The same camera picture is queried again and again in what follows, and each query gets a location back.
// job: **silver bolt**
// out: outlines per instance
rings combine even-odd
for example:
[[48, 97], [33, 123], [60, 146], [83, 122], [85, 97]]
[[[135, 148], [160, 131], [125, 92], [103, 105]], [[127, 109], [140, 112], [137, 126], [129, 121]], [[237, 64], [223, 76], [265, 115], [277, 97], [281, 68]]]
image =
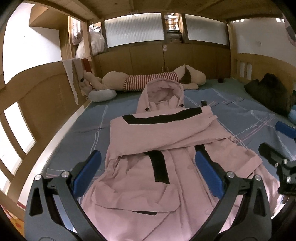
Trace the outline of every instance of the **silver bolt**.
[[257, 181], [261, 181], [262, 177], [261, 177], [260, 175], [255, 175], [255, 179], [256, 179]]
[[35, 176], [35, 180], [36, 180], [36, 181], [38, 181], [38, 180], [40, 180], [40, 179], [41, 179], [41, 175], [40, 175], [40, 174], [38, 174], [38, 175]]
[[69, 172], [68, 171], [64, 171], [64, 172], [62, 172], [62, 177], [63, 178], [66, 178], [66, 177], [69, 177]]
[[229, 178], [234, 178], [234, 173], [233, 172], [227, 172], [227, 177]]

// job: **bed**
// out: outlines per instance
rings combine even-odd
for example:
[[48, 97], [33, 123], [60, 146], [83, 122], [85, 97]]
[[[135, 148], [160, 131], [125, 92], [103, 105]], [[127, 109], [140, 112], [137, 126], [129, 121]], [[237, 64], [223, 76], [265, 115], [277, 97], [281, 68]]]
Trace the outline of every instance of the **bed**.
[[[140, 92], [118, 93], [117, 97], [106, 102], [92, 102], [74, 123], [52, 154], [43, 176], [58, 176], [61, 171], [71, 170], [78, 162], [84, 161], [97, 149], [102, 154], [102, 164], [93, 181], [104, 172], [104, 157], [110, 141], [110, 120], [136, 112]], [[198, 90], [186, 90], [185, 107], [198, 107], [206, 100], [222, 126], [232, 133], [238, 144], [254, 150], [257, 154], [261, 143], [267, 142], [290, 160], [296, 158], [296, 146], [292, 139], [276, 132], [277, 121], [292, 125], [286, 118], [277, 115], [253, 100], [235, 79], [225, 79], [224, 83], [208, 80]], [[276, 169], [263, 159], [266, 169], [276, 178]], [[62, 215], [68, 228], [71, 224]]]

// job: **wooden ceiling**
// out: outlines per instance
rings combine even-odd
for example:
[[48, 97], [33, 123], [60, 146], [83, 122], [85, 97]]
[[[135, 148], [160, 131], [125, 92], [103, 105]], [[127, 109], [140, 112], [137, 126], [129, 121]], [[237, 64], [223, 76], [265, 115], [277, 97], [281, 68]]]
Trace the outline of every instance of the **wooden ceiling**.
[[252, 17], [281, 17], [271, 0], [32, 0], [89, 22], [134, 13], [175, 12], [219, 21]]

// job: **blue pad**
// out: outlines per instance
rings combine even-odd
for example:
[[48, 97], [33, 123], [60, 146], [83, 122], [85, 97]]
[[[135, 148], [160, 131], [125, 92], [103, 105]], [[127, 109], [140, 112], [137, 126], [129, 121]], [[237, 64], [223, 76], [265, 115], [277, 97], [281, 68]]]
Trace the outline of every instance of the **blue pad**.
[[278, 121], [276, 123], [276, 130], [283, 133], [291, 139], [296, 138], [296, 130], [281, 121]]
[[73, 170], [74, 169], [79, 170], [78, 167], [83, 165], [82, 169], [76, 175], [72, 184], [73, 197], [75, 199], [84, 195], [94, 175], [99, 169], [101, 162], [102, 162], [101, 153], [98, 150], [95, 150], [91, 153], [91, 155], [88, 157], [88, 159], [85, 162], [78, 163], [73, 168]]
[[209, 164], [208, 160], [203, 156], [200, 151], [195, 154], [195, 163], [202, 174], [207, 186], [211, 193], [222, 199], [224, 195], [224, 186], [221, 178], [218, 176], [214, 168]]

